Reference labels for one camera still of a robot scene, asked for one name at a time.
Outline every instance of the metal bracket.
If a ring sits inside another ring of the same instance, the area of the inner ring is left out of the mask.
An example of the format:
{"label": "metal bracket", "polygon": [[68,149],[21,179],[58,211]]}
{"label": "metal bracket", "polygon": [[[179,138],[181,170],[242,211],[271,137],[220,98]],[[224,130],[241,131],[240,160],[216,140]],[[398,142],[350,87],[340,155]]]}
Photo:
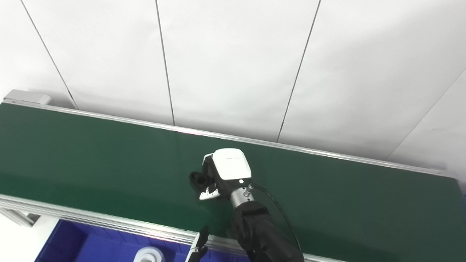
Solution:
{"label": "metal bracket", "polygon": [[41,94],[41,93],[35,93],[35,92],[29,92],[29,91],[22,91],[22,90],[16,90],[13,89],[11,90],[6,97],[3,98],[4,100],[19,100],[19,101],[24,101],[24,102],[30,102],[30,103],[38,103],[38,104],[48,104],[52,98]]}
{"label": "metal bracket", "polygon": [[32,227],[40,217],[36,214],[25,215],[21,211],[7,208],[0,208],[0,214],[4,215],[6,218],[10,219],[16,224],[26,227]]}

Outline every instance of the blue bin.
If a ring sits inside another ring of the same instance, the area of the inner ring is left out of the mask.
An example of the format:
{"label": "blue bin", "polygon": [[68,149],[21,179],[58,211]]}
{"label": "blue bin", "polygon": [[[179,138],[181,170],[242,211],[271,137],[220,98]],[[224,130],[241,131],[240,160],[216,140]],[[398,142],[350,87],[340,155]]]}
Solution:
{"label": "blue bin", "polygon": [[[65,220],[58,221],[35,262],[133,262],[147,246],[160,249],[166,262],[184,262],[188,245]],[[209,250],[202,262],[249,262],[246,256]]]}

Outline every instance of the green conveyor belt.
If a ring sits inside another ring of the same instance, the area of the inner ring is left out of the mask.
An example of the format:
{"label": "green conveyor belt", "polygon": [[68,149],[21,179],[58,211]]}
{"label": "green conveyor belt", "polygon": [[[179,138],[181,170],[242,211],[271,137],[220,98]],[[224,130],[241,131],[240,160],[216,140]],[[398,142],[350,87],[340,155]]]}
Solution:
{"label": "green conveyor belt", "polygon": [[[229,236],[227,200],[200,202],[202,158],[241,149],[305,253],[349,262],[466,261],[457,181],[51,110],[0,105],[0,194]],[[276,224],[289,233],[272,202]]]}

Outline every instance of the black cable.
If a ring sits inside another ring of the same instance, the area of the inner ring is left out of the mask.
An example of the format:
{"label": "black cable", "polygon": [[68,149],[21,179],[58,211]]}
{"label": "black cable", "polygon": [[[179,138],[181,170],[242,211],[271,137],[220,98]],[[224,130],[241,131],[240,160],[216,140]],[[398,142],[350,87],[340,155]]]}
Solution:
{"label": "black cable", "polygon": [[257,188],[259,190],[261,190],[262,192],[264,192],[265,194],[267,194],[267,196],[274,202],[274,204],[277,206],[278,210],[280,211],[281,215],[283,216],[283,218],[285,219],[286,223],[288,224],[288,227],[291,231],[291,234],[293,234],[293,237],[295,239],[295,242],[296,242],[296,245],[298,247],[298,250],[299,252],[302,253],[302,250],[301,250],[301,245],[299,244],[299,241],[298,241],[298,238],[296,237],[296,234],[295,234],[295,231],[293,230],[293,228],[291,227],[291,223],[290,223],[290,220],[288,219],[287,215],[285,214],[285,211],[283,211],[283,209],[281,208],[281,206],[278,204],[277,200],[275,200],[275,198],[267,191],[267,189],[261,187],[260,185],[257,185],[255,183],[252,184],[253,185],[253,188]]}

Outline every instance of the white wall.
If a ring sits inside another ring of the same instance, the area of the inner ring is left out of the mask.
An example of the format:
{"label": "white wall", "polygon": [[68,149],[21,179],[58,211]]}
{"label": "white wall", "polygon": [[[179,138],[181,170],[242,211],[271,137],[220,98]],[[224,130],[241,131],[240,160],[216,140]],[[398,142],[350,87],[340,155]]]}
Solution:
{"label": "white wall", "polygon": [[58,218],[42,216],[29,228],[0,215],[0,261],[35,261],[57,222]]}
{"label": "white wall", "polygon": [[0,94],[466,182],[462,0],[323,0],[309,41],[317,0],[23,1],[41,37],[0,2]]}

